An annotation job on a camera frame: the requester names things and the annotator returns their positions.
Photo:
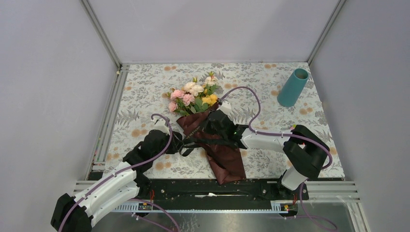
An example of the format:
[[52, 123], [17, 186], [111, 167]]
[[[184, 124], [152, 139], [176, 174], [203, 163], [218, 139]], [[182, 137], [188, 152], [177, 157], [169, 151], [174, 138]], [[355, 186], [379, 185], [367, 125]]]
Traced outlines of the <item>black gold-lettered ribbon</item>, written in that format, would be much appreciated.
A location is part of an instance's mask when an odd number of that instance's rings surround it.
[[182, 149], [186, 149], [185, 152], [180, 152], [181, 155], [187, 156], [189, 155], [193, 149], [195, 148], [203, 148], [207, 154], [212, 157], [212, 158], [217, 158], [221, 154], [226, 154], [231, 151], [237, 151], [239, 148], [241, 148], [241, 143], [238, 140], [238, 137], [236, 136], [236, 140], [238, 141], [238, 145], [209, 145], [202, 143], [202, 139], [204, 138], [218, 138], [217, 135], [206, 135], [202, 131], [202, 124], [200, 123], [194, 128], [189, 128], [184, 131], [185, 137], [182, 140]]

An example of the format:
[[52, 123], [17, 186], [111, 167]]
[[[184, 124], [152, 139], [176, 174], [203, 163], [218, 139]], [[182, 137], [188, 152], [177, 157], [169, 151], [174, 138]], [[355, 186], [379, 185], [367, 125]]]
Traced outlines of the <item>red and brown wrapping paper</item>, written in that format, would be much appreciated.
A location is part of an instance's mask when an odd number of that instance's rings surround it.
[[[180, 117], [176, 122], [183, 129], [183, 134], [186, 129], [194, 128], [200, 123], [203, 123], [211, 111], [218, 110], [219, 105], [210, 107], [203, 113], [195, 113], [188, 116]], [[246, 179], [240, 149], [231, 151], [226, 154], [221, 154], [217, 158], [210, 157], [206, 152], [208, 163], [217, 179], [217, 182], [222, 185], [232, 181]]]

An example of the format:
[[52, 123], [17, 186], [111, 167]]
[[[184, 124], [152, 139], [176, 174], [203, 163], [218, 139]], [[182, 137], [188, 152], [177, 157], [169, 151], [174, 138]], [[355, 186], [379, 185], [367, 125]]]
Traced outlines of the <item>flower bouquet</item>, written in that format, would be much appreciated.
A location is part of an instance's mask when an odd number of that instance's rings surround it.
[[168, 110], [181, 116], [203, 113], [219, 101], [217, 91], [221, 89], [214, 71], [205, 75], [202, 83], [196, 77], [180, 89], [167, 92]]

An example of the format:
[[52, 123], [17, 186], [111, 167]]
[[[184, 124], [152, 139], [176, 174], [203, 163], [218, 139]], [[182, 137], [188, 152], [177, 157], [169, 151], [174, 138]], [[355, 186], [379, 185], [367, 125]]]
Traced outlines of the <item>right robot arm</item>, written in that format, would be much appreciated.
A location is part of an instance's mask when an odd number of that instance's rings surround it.
[[289, 199], [307, 179], [317, 178], [325, 161], [331, 160], [330, 148], [303, 125], [296, 125], [284, 133], [251, 129], [249, 125], [233, 123], [221, 110], [211, 112], [202, 131], [217, 135], [208, 144], [228, 145], [240, 149], [265, 149], [283, 152], [292, 166], [280, 177], [278, 195]]

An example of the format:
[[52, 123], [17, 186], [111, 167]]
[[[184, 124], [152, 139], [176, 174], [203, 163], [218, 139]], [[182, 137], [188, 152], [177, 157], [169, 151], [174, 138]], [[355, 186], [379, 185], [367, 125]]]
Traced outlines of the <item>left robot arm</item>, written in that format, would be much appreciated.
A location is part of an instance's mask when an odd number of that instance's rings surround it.
[[162, 154], [174, 154], [182, 147], [179, 132], [151, 130], [110, 174], [80, 193], [65, 193], [57, 200], [51, 226], [58, 232], [90, 232], [113, 209], [125, 201], [149, 195], [151, 181], [144, 175]]

